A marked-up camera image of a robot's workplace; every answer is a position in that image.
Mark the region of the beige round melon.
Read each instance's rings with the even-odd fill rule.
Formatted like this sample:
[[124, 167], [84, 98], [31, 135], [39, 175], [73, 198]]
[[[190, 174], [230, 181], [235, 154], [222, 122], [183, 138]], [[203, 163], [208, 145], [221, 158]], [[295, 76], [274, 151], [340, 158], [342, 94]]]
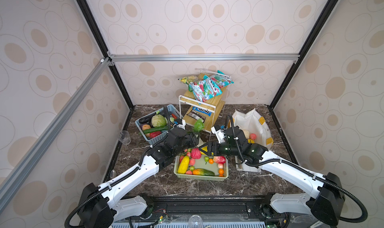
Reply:
[[250, 132], [248, 130], [243, 130], [243, 133], [244, 133], [246, 139], [250, 138]]

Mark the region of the green cucumber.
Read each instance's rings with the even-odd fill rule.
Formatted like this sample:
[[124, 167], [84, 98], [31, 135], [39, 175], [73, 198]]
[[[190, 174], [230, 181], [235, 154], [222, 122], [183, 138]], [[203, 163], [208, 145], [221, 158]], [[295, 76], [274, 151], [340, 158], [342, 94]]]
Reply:
[[168, 126], [154, 127], [154, 128], [150, 128], [147, 130], [143, 130], [143, 133], [144, 134], [150, 134], [150, 133], [154, 133], [154, 132], [162, 132], [162, 131], [167, 131], [167, 130], [168, 130]]

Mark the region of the leafy green vegetable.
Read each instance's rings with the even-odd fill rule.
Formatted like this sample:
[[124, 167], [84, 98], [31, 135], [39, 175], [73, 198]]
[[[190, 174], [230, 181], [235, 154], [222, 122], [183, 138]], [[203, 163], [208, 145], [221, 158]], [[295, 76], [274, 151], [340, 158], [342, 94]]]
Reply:
[[203, 119], [199, 119], [195, 122], [193, 131], [199, 133], [205, 129], [205, 124]]

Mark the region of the white grocery tote bag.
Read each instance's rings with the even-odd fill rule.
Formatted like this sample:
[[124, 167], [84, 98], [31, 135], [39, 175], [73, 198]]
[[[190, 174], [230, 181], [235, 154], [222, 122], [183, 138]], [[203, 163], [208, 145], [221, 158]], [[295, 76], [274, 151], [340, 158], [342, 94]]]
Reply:
[[271, 131], [264, 117], [262, 117], [255, 109], [249, 111], [248, 113], [241, 113], [238, 110], [235, 110], [235, 113], [232, 115], [233, 123], [235, 126], [238, 126], [240, 130], [248, 130], [253, 134], [257, 135], [255, 141], [251, 141], [251, 144], [256, 143], [266, 147], [268, 150], [271, 149], [271, 146], [274, 144], [274, 140], [271, 135]]

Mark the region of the green plastic fruit basket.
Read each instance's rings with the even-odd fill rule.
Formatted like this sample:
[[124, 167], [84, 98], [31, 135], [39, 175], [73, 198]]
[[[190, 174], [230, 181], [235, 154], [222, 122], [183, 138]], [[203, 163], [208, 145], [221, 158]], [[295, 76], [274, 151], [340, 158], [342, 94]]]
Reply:
[[[191, 158], [191, 150], [185, 149], [179, 156], [176, 156], [175, 165], [174, 165], [174, 174], [181, 179], [192, 179], [192, 180], [206, 180], [206, 181], [218, 181], [222, 182], [229, 177], [229, 168], [228, 168], [228, 159], [226, 158], [225, 164], [217, 164], [213, 161], [214, 156], [208, 156], [206, 153], [208, 152], [208, 147], [203, 146], [203, 142], [200, 142], [199, 145], [195, 148], [198, 148], [201, 151], [202, 157], [199, 160]], [[180, 158], [182, 156], [190, 157], [189, 168], [185, 174], [178, 174], [178, 168], [180, 163]], [[204, 157], [209, 157], [209, 161], [206, 163]], [[214, 172], [214, 177], [208, 176], [195, 176], [193, 175], [194, 169], [206, 169], [208, 171]], [[219, 174], [219, 169], [224, 169], [224, 174]]]

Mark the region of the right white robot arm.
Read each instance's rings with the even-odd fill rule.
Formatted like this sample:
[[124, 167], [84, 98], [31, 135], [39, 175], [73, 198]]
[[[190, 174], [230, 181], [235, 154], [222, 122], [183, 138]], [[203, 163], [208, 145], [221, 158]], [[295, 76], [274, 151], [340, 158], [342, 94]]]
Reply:
[[[275, 174], [303, 191], [299, 195], [273, 194], [269, 206], [275, 212], [311, 214], [329, 226], [337, 226], [340, 221], [362, 223], [368, 218], [367, 208], [356, 196], [343, 189], [337, 175], [328, 173], [325, 176], [312, 172], [283, 159], [267, 147], [250, 143], [244, 132], [234, 125], [231, 116], [227, 116], [224, 126], [213, 127], [212, 133], [217, 140], [199, 146], [204, 154], [214, 157], [236, 156], [243, 164]], [[358, 218], [342, 217], [346, 197], [361, 209]]]

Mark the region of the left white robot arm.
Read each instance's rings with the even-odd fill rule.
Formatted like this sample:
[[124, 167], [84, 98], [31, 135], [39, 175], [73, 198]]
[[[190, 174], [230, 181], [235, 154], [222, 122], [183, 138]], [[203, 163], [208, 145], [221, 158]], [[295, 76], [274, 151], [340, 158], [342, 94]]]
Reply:
[[176, 156], [199, 143], [199, 133], [187, 132], [185, 121], [176, 120], [175, 127], [167, 124], [166, 135], [151, 145], [138, 163], [105, 183], [93, 183], [83, 190], [79, 204], [67, 216], [64, 226], [71, 228], [71, 220], [78, 215], [80, 228], [108, 228], [127, 216], [140, 216], [148, 207], [149, 200], [138, 196], [124, 200], [123, 197], [147, 178], [170, 165]]

